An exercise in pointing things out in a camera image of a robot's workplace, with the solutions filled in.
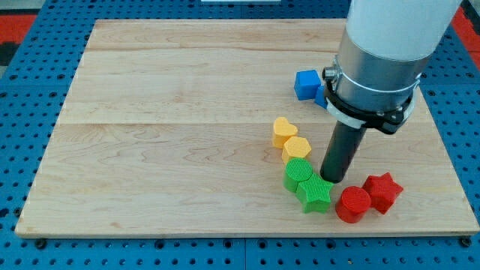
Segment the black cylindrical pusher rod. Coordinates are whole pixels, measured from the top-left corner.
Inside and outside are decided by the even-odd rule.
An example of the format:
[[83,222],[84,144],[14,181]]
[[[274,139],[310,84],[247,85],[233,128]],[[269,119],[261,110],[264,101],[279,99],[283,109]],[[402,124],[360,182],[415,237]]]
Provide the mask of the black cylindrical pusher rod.
[[344,179],[365,132],[364,127],[336,123],[319,171],[324,180],[337,184]]

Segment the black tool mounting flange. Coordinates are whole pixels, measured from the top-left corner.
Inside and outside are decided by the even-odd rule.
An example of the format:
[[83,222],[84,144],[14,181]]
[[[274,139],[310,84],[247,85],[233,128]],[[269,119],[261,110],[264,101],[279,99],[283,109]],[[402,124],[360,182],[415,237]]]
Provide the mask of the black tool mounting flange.
[[377,91],[348,79],[327,80],[323,95],[327,111],[342,124],[395,134],[415,108],[416,86]]

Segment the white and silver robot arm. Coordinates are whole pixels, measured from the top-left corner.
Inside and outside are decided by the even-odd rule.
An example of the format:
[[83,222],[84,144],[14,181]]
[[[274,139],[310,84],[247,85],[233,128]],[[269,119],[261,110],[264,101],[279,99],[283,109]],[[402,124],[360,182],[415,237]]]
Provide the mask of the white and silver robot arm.
[[322,71],[336,118],[320,169],[338,183],[366,130],[395,134],[412,114],[422,71],[461,0],[352,0],[337,55]]

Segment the blue block behind arm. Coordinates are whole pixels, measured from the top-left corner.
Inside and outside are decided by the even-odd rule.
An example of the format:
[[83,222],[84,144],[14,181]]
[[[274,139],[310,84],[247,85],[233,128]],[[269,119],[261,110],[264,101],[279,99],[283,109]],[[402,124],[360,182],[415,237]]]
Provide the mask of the blue block behind arm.
[[325,95],[324,95],[324,86],[320,85],[317,90],[316,90],[316,95],[314,98],[314,103],[317,104],[318,106],[322,107],[323,109],[327,109],[328,102],[326,101]]

